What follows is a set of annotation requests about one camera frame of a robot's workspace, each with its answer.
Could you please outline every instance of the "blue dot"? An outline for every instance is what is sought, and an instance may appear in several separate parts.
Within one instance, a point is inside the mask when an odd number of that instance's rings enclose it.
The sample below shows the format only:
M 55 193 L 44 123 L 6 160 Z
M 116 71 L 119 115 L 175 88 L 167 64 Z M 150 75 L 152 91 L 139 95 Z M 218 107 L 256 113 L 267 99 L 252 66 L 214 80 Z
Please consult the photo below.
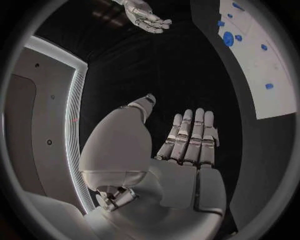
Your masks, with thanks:
M 265 85 L 265 88 L 266 89 L 272 89 L 272 88 L 274 88 L 274 85 L 272 83 L 268 83 L 268 84 Z
M 241 35 L 235 35 L 235 39 L 238 40 L 238 41 L 242 41 L 243 38 Z
M 232 3 L 232 6 L 234 6 L 234 7 L 237 8 L 237 9 L 240 9 L 240 10 L 242 10 L 242 11 L 245 11 L 243 8 L 240 7 L 240 5 L 238 5 L 238 4 L 235 3 L 235 2 Z
M 268 47 L 267 47 L 266 45 L 262 44 L 262 45 L 261 45 L 261 49 L 267 51 L 267 50 L 268 50 Z
M 234 44 L 234 36 L 231 32 L 226 31 L 223 35 L 224 44 L 231 47 Z
M 217 25 L 219 27 L 224 27 L 225 26 L 225 22 L 219 20 L 219 21 L 217 21 Z

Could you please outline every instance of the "blue marking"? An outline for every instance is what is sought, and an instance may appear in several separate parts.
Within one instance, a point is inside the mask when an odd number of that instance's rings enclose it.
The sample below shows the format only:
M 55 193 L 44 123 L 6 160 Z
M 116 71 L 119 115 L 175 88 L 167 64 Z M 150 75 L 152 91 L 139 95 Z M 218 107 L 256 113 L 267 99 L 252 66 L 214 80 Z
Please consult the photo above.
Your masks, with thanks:
M 274 85 L 272 83 L 268 83 L 265 85 L 265 88 L 269 90 L 269 89 L 274 88 Z
M 219 21 L 217 21 L 217 25 L 219 27 L 224 27 L 225 26 L 225 22 L 219 20 Z
M 229 31 L 226 31 L 223 35 L 223 41 L 227 47 L 231 47 L 235 42 L 233 34 Z
M 241 35 L 235 35 L 235 39 L 241 42 L 243 40 Z
M 237 8 L 237 9 L 240 9 L 240 10 L 242 10 L 242 11 L 245 11 L 243 8 L 240 7 L 240 5 L 238 5 L 238 4 L 235 3 L 235 2 L 232 3 L 232 6 L 234 6 L 234 7 Z
M 262 45 L 261 45 L 261 49 L 267 51 L 267 50 L 268 50 L 268 47 L 267 47 L 266 45 L 262 44 Z

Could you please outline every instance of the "white panel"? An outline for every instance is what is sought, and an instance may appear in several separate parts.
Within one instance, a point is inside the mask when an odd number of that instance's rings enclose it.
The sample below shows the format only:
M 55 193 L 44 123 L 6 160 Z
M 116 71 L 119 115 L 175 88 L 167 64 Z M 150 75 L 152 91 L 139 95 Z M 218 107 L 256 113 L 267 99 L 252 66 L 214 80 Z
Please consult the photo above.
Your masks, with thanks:
M 233 6 L 232 0 L 220 1 L 219 36 L 230 32 L 235 38 L 230 50 L 242 68 L 254 101 L 256 118 L 271 118 L 296 112 L 296 98 L 286 65 L 279 49 L 266 31 L 246 11 Z

